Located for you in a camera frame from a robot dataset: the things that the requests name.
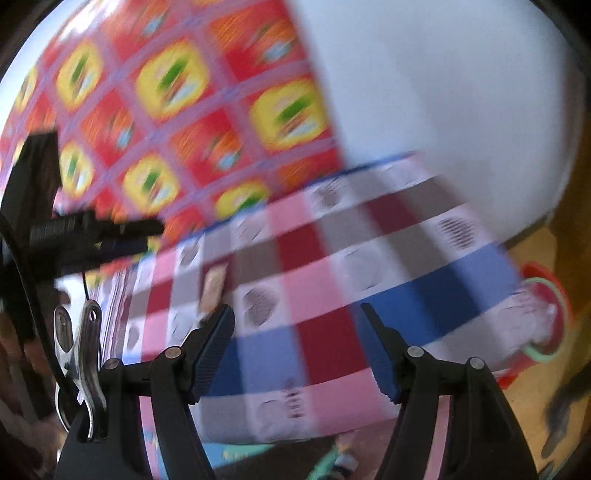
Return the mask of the red trash bin green rim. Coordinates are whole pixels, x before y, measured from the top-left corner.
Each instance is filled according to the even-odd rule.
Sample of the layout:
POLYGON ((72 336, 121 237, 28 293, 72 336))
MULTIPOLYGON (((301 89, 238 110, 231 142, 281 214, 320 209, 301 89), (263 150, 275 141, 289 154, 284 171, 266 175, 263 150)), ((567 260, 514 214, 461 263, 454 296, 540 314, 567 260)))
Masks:
POLYGON ((496 373, 504 390, 527 369, 555 360, 563 350, 573 320, 566 291, 550 269, 537 262, 521 267, 518 290, 499 311, 511 355, 496 373))

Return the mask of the silver metal spring clamp right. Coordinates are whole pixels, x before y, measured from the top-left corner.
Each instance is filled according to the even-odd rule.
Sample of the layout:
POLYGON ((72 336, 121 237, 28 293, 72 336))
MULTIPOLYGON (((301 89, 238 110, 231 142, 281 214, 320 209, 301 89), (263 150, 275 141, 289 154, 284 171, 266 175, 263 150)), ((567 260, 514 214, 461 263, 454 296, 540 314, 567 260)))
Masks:
POLYGON ((64 306, 53 313, 54 351, 62 374, 81 394, 88 413, 86 439, 98 438, 106 421, 107 402, 99 382, 102 311, 95 300, 86 300, 77 334, 64 306))

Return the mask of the small orange snack wrapper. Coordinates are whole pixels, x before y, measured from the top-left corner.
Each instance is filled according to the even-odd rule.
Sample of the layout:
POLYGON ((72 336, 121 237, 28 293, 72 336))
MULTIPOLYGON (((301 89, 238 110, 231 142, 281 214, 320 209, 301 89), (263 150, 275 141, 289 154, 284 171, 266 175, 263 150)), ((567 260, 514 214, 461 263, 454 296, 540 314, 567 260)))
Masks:
POLYGON ((221 303, 228 266, 226 264, 215 265, 204 276, 204 288, 202 288, 199 300, 199 315, 205 318, 221 303))

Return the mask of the checkered heart bed sheet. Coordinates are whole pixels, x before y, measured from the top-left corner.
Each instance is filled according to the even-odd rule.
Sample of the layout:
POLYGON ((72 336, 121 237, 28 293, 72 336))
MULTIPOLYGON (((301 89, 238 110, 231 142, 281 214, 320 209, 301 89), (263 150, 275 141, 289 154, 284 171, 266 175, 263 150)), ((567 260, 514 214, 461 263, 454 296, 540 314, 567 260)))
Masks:
POLYGON ((374 384, 381 393, 358 337, 363 303, 439 359, 477 356, 504 369, 512 348, 499 311, 522 276, 445 179, 407 157, 294 197, 320 236, 321 259, 283 270, 273 239, 218 255, 219 235, 236 236, 239 221, 266 226, 263 207, 249 210, 176 245, 169 277, 154 279, 145 258, 104 283, 104 357, 148 361, 183 342, 197 326, 205 273, 226 264, 235 333, 205 397, 325 383, 348 391, 374 384))

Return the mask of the red patterned wall cloth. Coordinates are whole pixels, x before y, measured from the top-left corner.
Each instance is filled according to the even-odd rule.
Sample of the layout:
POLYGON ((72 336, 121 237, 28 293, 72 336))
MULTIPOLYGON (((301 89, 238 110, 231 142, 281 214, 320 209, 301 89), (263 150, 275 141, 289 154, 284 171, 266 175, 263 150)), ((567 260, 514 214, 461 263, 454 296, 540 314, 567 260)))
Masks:
POLYGON ((88 1, 26 72, 1 134, 8 176, 26 137, 57 130, 55 207, 157 216, 154 279, 174 245, 262 206, 214 244, 273 239, 283 270, 324 256, 294 192, 342 169, 304 35, 283 1, 88 1))

